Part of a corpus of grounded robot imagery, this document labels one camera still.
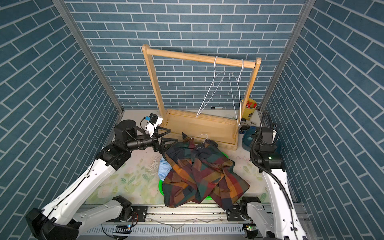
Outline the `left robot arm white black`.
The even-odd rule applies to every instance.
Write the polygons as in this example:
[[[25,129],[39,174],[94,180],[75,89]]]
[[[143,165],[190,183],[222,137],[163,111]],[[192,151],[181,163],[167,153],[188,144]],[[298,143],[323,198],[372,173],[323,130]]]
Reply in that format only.
[[[42,209],[33,208],[26,221],[38,240],[75,240],[89,229],[110,220],[137,221],[132,203],[122,196],[114,197],[104,205],[80,213],[87,198],[107,178],[119,170],[135,150],[152,148],[164,154],[176,139],[167,138],[170,129],[161,126],[163,118],[156,114],[144,117],[146,126],[137,126],[134,120],[124,120],[114,127],[115,138],[94,158],[85,172],[61,195]]]

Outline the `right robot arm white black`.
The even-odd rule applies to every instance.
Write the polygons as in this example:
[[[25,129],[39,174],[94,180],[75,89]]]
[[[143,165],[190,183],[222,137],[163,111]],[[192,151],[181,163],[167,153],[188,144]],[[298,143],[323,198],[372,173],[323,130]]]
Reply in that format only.
[[[264,111],[255,137],[250,145],[250,162],[262,175],[270,195],[272,214],[265,210],[257,197],[240,201],[241,215],[251,220],[265,240],[306,240],[289,190],[288,175],[283,157],[276,150],[278,133],[268,111]]]

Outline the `light blue shirt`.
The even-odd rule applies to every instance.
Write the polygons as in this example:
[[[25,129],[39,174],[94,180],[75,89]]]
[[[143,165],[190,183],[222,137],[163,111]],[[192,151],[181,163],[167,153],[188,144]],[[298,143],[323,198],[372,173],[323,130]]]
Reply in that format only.
[[[168,173],[171,171],[172,166],[168,163],[167,160],[162,158],[159,163],[158,176],[161,181],[164,181]]]

